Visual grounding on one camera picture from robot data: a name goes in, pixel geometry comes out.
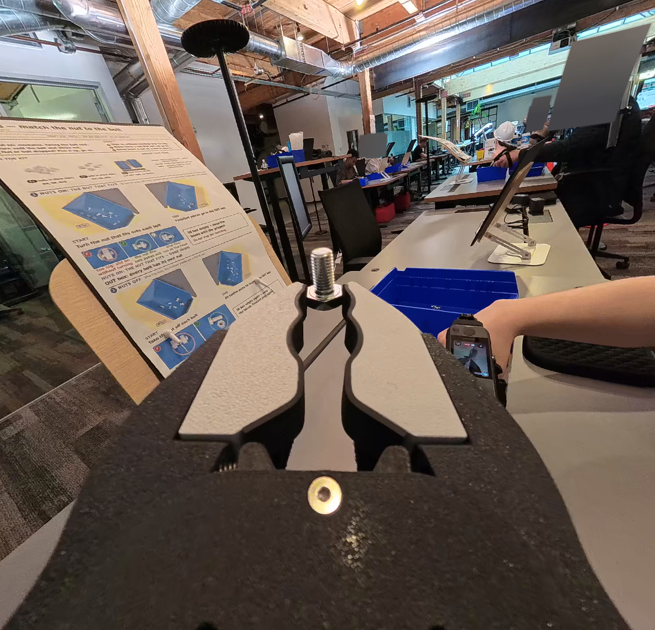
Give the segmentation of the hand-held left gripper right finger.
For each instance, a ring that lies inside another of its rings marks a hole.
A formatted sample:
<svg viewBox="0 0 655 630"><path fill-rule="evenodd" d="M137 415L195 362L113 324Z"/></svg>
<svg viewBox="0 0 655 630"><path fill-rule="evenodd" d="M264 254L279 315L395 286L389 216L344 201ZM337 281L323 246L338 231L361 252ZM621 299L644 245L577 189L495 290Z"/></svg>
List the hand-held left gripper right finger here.
<svg viewBox="0 0 655 630"><path fill-rule="evenodd" d="M420 330L359 284L343 286L347 401L413 444L468 436Z"/></svg>

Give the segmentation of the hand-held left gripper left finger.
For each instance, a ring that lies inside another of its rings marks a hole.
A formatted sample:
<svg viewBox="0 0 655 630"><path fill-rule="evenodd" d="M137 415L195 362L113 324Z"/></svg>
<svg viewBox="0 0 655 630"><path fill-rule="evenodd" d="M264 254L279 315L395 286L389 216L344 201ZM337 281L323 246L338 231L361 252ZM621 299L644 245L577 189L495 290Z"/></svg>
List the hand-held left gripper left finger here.
<svg viewBox="0 0 655 630"><path fill-rule="evenodd" d="M241 439L300 402L306 292L294 283L231 325L179 428L181 439Z"/></svg>

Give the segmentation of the blue plastic parts bin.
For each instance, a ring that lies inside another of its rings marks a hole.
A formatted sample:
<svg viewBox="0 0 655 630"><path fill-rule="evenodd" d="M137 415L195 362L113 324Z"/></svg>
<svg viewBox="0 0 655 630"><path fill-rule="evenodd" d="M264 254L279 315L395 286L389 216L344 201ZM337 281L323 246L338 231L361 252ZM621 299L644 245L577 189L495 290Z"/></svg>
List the blue plastic parts bin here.
<svg viewBox="0 0 655 630"><path fill-rule="evenodd" d="M435 337L462 314L475 315L496 300L519 298L514 272L479 269L394 268L371 291Z"/></svg>

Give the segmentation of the large silver hex bolt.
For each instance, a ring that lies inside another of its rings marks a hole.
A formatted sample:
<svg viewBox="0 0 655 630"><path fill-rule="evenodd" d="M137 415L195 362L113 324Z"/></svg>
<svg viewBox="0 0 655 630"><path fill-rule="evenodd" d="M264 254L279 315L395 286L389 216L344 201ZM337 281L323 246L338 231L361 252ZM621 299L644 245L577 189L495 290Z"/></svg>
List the large silver hex bolt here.
<svg viewBox="0 0 655 630"><path fill-rule="evenodd" d="M342 305L343 288L335 281L332 249L319 247L310 254L312 284L307 288L307 306L328 311Z"/></svg>

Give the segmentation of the person's right forearm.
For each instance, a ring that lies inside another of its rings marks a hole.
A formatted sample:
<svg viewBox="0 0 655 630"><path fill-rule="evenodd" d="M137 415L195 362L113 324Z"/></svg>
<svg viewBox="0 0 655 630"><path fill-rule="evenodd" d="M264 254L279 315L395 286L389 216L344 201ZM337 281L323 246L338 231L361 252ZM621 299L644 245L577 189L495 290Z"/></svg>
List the person's right forearm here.
<svg viewBox="0 0 655 630"><path fill-rule="evenodd" d="M613 347L654 346L654 277L526 298L521 335Z"/></svg>

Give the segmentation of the person's right hand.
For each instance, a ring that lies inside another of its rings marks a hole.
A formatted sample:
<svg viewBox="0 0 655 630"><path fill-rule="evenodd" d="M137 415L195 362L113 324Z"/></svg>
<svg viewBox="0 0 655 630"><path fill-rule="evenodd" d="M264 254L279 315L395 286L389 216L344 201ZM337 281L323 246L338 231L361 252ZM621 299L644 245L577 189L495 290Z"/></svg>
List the person's right hand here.
<svg viewBox="0 0 655 630"><path fill-rule="evenodd" d="M523 326L527 299L499 300L480 310L474 318L487 330L499 378L508 381L513 342Z"/></svg>

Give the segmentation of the tilted board on stand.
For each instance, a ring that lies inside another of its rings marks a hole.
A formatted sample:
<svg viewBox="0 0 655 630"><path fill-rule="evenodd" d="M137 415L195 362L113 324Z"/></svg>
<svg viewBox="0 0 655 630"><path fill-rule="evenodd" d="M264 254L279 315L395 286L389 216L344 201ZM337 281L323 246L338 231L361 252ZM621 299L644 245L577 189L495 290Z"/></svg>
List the tilted board on stand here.
<svg viewBox="0 0 655 630"><path fill-rule="evenodd" d="M471 242L471 246L474 246L483 239L488 239L497 244L497 248L487 258L490 264L543 266L546 262L551 248L549 244L538 243L524 231L504 223L506 207L518 193L544 143L542 140L533 147L520 151L520 158L513 173L506 180L495 204L480 223Z"/></svg>

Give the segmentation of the black power adapter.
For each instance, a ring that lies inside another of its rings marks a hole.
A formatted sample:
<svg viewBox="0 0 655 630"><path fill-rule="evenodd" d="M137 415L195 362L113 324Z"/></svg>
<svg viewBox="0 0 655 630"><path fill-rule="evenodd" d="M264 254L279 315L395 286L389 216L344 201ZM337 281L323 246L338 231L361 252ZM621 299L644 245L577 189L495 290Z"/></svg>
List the black power adapter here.
<svg viewBox="0 0 655 630"><path fill-rule="evenodd" d="M512 197L511 205L526 209L529 216L544 216L545 208L557 202L554 191L517 194Z"/></svg>

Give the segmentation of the black mesh office chair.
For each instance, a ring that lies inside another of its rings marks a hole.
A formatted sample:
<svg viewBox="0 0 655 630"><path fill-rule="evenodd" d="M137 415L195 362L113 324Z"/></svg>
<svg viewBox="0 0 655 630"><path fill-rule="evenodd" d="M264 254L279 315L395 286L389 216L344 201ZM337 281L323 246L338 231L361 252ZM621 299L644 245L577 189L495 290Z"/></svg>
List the black mesh office chair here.
<svg viewBox="0 0 655 630"><path fill-rule="evenodd" d="M358 180L318 193L343 272L361 271L382 250L382 233Z"/></svg>

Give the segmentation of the curved instruction board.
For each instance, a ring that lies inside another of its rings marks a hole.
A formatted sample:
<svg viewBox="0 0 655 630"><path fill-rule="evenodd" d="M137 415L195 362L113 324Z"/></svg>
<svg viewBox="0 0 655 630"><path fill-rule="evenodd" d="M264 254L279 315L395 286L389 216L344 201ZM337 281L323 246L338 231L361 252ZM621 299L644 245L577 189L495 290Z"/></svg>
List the curved instruction board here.
<svg viewBox="0 0 655 630"><path fill-rule="evenodd" d="M419 135L418 139L437 142L459 163L468 164L472 160L473 156L469 155L467 152L463 151L455 143L445 138L441 138L437 136L429 136L429 135Z"/></svg>

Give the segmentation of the wooden instruction board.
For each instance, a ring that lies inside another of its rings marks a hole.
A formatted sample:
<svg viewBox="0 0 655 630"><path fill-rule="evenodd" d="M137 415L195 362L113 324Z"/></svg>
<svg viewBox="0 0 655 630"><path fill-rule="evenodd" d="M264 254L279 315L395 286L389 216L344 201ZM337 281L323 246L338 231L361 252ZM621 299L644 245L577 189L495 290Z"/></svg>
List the wooden instruction board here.
<svg viewBox="0 0 655 630"><path fill-rule="evenodd" d="M50 295L137 404L291 282L258 223L157 125L2 118L1 186L64 253Z"/></svg>

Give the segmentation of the wooden support column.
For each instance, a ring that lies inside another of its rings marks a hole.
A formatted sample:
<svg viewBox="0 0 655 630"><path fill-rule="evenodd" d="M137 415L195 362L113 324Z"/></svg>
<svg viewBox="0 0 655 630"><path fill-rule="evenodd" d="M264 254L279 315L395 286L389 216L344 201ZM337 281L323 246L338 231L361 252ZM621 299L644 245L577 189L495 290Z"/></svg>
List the wooden support column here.
<svg viewBox="0 0 655 630"><path fill-rule="evenodd" d="M149 0L116 0L166 129L201 162L204 158Z"/></svg>

